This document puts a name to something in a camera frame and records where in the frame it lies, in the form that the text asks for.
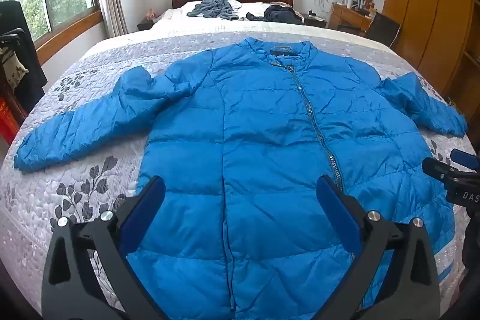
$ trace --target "jacket sleeve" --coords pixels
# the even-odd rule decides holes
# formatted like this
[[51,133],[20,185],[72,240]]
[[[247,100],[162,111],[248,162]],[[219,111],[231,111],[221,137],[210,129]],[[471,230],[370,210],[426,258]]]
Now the jacket sleeve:
[[458,114],[453,107],[430,97],[423,90],[414,72],[396,79],[383,80],[377,91],[417,125],[441,134],[450,133],[459,137],[465,135],[465,117]]
[[211,51],[199,53],[173,63],[153,79],[143,67],[126,71],[110,94],[57,115],[30,132],[18,148],[14,167],[32,172],[68,162],[114,138],[149,129],[158,112],[197,90],[212,59]]

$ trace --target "metal screw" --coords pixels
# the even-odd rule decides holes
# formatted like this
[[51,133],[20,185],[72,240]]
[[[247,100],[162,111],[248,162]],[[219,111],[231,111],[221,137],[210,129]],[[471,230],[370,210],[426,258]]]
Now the metal screw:
[[379,221],[382,218],[382,216],[377,211],[369,211],[368,218],[369,220],[372,220],[372,221]]
[[421,218],[418,218],[418,217],[415,217],[413,219],[413,225],[415,225],[416,227],[418,228],[422,228],[423,227],[423,221]]
[[68,224],[68,218],[67,217],[60,217],[57,221],[58,226],[65,226]]
[[102,221],[110,221],[112,218],[113,218],[112,211],[104,211],[102,214],[100,214],[100,219]]

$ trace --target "red cloth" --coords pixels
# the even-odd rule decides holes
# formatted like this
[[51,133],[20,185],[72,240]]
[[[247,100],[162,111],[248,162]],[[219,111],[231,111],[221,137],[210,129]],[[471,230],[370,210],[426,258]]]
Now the red cloth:
[[11,115],[10,109],[6,102],[0,98],[0,136],[11,145],[18,133],[20,127],[17,125],[14,117]]

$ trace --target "bedspread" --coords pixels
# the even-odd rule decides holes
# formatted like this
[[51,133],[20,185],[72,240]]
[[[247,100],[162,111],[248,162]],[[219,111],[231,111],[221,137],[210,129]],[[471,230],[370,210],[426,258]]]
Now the bedspread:
[[[154,76],[171,62],[247,37],[285,43],[310,40],[322,51],[372,65],[382,78],[413,71],[405,60],[381,44],[347,33],[275,23],[203,20],[186,25],[159,21],[150,31],[99,43],[70,67],[34,108],[0,170],[0,257],[38,311],[52,227],[61,216],[69,216],[74,222],[90,221],[104,210],[117,209],[126,197],[133,196],[146,133],[118,140],[84,159],[27,175],[13,168],[13,157],[23,138],[52,116],[105,95],[132,67],[142,65]],[[422,77],[420,80],[429,95],[441,100]],[[440,136],[424,129],[421,133],[432,154],[441,161],[450,163],[453,148],[473,153],[466,137]],[[438,274],[446,276],[441,283],[443,310],[464,270],[461,248],[468,217],[461,207],[454,206],[454,213],[455,237],[436,254]],[[90,256],[107,300],[120,307],[97,254],[91,252]]]

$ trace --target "jacket zipper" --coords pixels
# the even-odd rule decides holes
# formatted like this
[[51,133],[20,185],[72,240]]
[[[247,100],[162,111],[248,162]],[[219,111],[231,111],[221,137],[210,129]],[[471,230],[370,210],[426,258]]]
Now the jacket zipper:
[[320,144],[322,145],[323,149],[325,150],[328,156],[328,160],[330,160],[330,165],[332,166],[332,170],[335,175],[335,182],[337,183],[337,186],[340,189],[340,191],[343,192],[342,176],[340,175],[340,170],[338,169],[337,160],[335,159],[335,155],[333,155],[332,151],[328,149],[325,143],[325,139],[323,138],[323,135],[320,129],[318,128],[317,121],[315,120],[315,115],[313,113],[314,110],[311,106],[311,103],[308,97],[305,94],[305,91],[303,90],[303,86],[302,86],[302,83],[300,82],[300,79],[295,73],[295,69],[293,68],[293,65],[281,65],[274,62],[271,62],[270,64],[276,67],[284,68],[292,75],[293,80],[295,81],[295,84],[297,85],[297,88],[300,92],[300,95],[302,96],[303,101],[305,102],[305,106],[307,107],[308,117],[310,117],[310,121],[315,131],[315,134],[317,135],[318,141],[320,141]]

